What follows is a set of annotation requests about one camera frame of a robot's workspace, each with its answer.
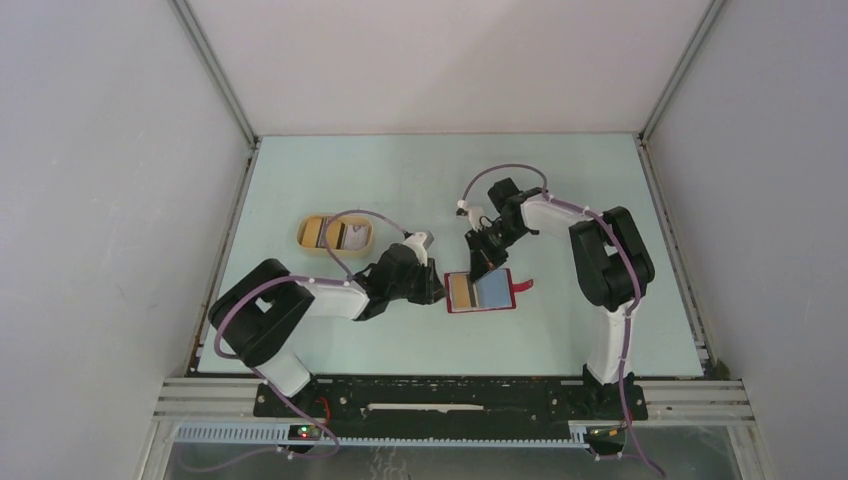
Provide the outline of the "red leather card holder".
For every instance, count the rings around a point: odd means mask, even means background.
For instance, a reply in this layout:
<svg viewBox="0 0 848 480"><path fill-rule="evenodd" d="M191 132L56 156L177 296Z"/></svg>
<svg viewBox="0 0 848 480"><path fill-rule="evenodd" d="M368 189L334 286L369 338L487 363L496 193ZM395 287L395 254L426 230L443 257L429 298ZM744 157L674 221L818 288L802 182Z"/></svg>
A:
<svg viewBox="0 0 848 480"><path fill-rule="evenodd" d="M454 311L451 306L449 277L451 275L460 274L468 276L469 272L449 272L444 275L444 285L447 291L447 312L449 314L514 310L517 308L516 296L532 289L535 285L535 281L533 279L528 279L522 282L514 282L511 270L508 268L500 268L490 272L474 284L478 299L478 307L476 309L468 311Z"/></svg>

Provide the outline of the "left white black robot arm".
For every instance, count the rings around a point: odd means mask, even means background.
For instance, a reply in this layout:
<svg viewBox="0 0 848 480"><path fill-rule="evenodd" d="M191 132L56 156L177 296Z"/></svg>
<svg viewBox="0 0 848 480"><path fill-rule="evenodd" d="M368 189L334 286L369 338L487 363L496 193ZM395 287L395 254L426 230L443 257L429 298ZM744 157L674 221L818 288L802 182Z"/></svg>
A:
<svg viewBox="0 0 848 480"><path fill-rule="evenodd" d="M349 279L295 275L279 260L261 262L211 307L216 355L239 361L277 391L277 402L292 416L316 403L311 372L285 345L295 329L312 318L367 321L391 302L433 305L446 289L426 250L390 245L375 262Z"/></svg>

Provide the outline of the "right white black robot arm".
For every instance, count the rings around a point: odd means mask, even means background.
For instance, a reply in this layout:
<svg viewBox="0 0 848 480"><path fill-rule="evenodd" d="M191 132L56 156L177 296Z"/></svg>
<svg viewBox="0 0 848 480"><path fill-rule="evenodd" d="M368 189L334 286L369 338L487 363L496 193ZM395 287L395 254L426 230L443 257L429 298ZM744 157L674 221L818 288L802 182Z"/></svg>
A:
<svg viewBox="0 0 848 480"><path fill-rule="evenodd" d="M633 318L655 278L652 258L624 207L598 213L555 198L545 186L519 189L510 178L487 192L498 215L489 219L465 197L457 213L468 219L468 280L477 283L502 267L508 249L527 235L547 234L568 241L584 297L601 311L596 346L586 363L595 382L581 392L585 411L606 418L622 403L618 387L629 375Z"/></svg>

